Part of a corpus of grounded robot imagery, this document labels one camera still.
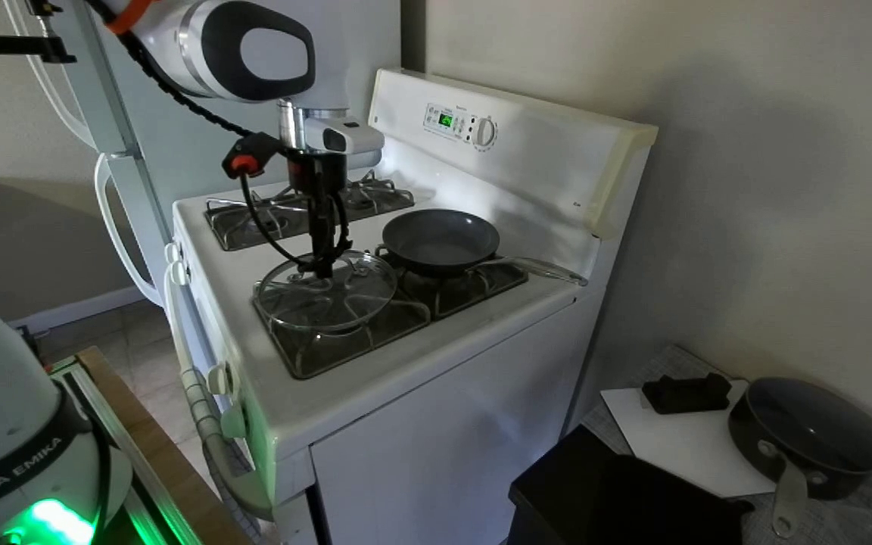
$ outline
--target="stove control panel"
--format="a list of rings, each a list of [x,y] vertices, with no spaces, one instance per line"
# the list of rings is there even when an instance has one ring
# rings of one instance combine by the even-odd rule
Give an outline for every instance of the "stove control panel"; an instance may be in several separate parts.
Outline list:
[[[452,107],[429,102],[423,127],[429,132],[439,132],[445,139],[459,139],[476,148],[490,146],[496,135],[496,125],[490,116],[476,116],[476,113],[466,113],[464,107],[452,109]]]

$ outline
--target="wall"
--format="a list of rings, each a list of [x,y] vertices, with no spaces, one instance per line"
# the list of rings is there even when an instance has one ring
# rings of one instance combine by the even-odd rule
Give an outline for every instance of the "wall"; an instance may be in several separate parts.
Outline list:
[[[0,7],[0,32],[14,32]],[[52,116],[25,57],[0,57],[0,314],[127,287],[98,221],[94,152]]]
[[[590,384],[682,343],[872,411],[872,3],[434,0],[426,21],[429,72],[663,127]]]

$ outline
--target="green light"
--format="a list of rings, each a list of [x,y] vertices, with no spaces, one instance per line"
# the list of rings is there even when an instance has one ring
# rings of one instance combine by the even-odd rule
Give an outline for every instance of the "green light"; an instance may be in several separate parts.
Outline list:
[[[94,526],[58,499],[39,499],[3,531],[11,545],[88,545]]]

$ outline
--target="kitchen counter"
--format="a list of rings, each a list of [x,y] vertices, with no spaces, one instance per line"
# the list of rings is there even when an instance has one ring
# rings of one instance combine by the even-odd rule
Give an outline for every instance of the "kitchen counter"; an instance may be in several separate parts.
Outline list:
[[[141,444],[149,466],[164,481],[201,543],[250,543],[233,523],[219,497],[194,471],[188,458],[169,443],[160,424],[144,407],[135,391],[109,369],[98,348],[80,350],[77,361],[88,369],[103,400],[112,406],[132,439]]]
[[[677,348],[667,348],[659,361],[651,361],[645,376],[637,377],[655,380],[663,376],[689,377],[689,376],[705,376],[718,373],[705,366],[697,357],[684,357]],[[584,419],[583,426],[589,426],[597,439],[602,439],[611,452],[630,453],[630,444],[607,403],[597,403]],[[741,497],[754,506],[752,514],[741,518],[741,543],[746,545],[782,545],[782,538],[774,533],[774,492]],[[872,476],[841,499],[812,499],[805,512],[810,523],[796,531],[790,538],[795,545],[872,545]]]

